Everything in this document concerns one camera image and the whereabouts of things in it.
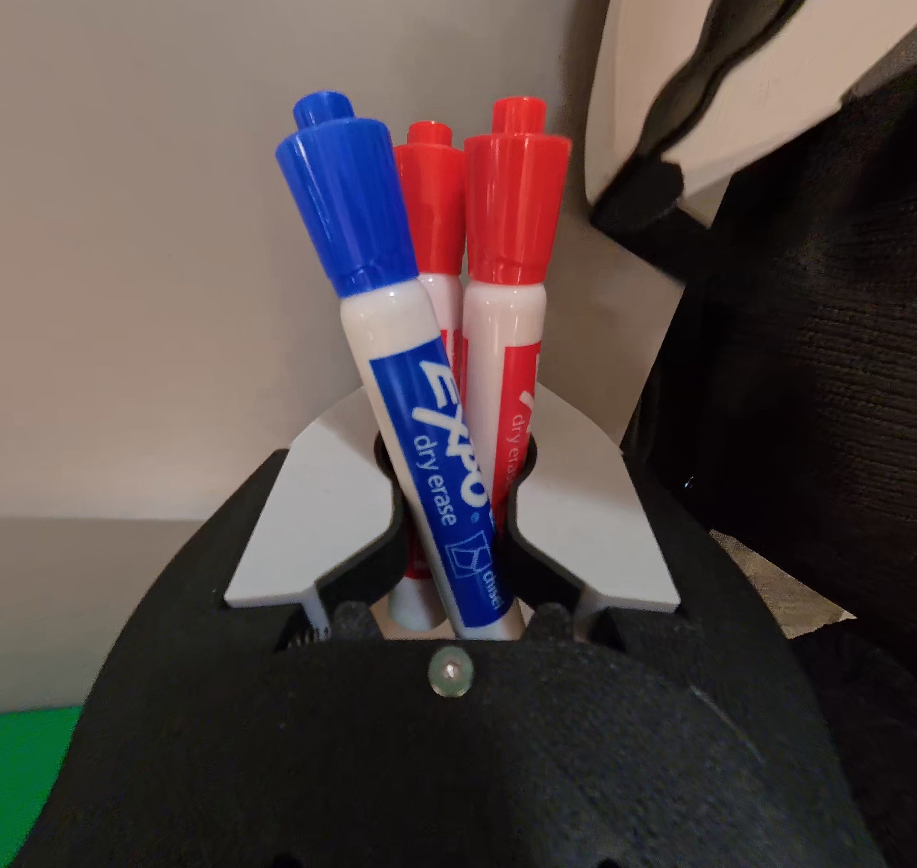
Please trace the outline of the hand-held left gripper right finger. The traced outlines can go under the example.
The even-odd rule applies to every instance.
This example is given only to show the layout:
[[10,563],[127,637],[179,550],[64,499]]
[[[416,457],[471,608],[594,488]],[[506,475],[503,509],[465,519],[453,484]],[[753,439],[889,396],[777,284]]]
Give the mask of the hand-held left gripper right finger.
[[525,466],[511,486],[501,559],[531,610],[555,603],[586,641],[605,610],[674,613],[680,594],[619,447],[535,387]]

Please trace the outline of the green plastic box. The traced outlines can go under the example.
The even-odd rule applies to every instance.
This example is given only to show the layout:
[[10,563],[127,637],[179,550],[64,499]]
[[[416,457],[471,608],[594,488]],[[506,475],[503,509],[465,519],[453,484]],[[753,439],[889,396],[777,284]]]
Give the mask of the green plastic box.
[[57,779],[82,708],[1,715],[1,865],[9,865]]

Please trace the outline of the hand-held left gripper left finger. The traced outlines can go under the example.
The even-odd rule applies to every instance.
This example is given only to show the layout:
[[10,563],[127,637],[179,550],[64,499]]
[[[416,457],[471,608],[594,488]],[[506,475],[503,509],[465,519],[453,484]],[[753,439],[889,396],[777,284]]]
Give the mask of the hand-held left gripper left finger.
[[224,601],[232,609],[300,605],[329,629],[334,590],[400,525],[396,482],[376,459],[373,409],[359,388],[292,442]]

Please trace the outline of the red dry erase marker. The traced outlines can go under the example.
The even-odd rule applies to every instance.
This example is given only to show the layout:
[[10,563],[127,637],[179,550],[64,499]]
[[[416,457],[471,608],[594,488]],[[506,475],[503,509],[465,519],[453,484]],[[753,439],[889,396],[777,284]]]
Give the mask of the red dry erase marker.
[[571,141],[545,131],[533,96],[497,100],[491,131],[465,141],[469,283],[461,398],[497,530],[530,441],[553,253]]
[[[456,381],[466,249],[465,155],[452,144],[452,130],[436,121],[410,126],[405,144],[395,148],[419,278],[427,289]],[[416,525],[408,526],[408,564],[389,596],[393,620],[411,632],[429,632],[446,620]]]

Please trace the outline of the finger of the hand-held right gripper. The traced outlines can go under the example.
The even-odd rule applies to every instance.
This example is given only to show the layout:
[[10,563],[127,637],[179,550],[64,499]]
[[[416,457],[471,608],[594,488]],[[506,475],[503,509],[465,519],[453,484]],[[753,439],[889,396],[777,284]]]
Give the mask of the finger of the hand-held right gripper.
[[713,224],[731,177],[916,63],[916,0],[807,0],[720,85],[663,159],[682,211]]
[[730,77],[787,0],[611,0],[587,117],[587,201],[692,197],[780,147]]

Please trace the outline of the blue dry erase marker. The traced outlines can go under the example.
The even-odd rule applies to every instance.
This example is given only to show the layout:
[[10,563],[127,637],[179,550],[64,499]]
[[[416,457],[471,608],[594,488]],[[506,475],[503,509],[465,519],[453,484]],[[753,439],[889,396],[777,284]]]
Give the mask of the blue dry erase marker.
[[338,92],[297,103],[276,159],[340,301],[342,326],[448,619],[464,640],[513,641],[519,605],[459,385],[419,279],[388,128]]

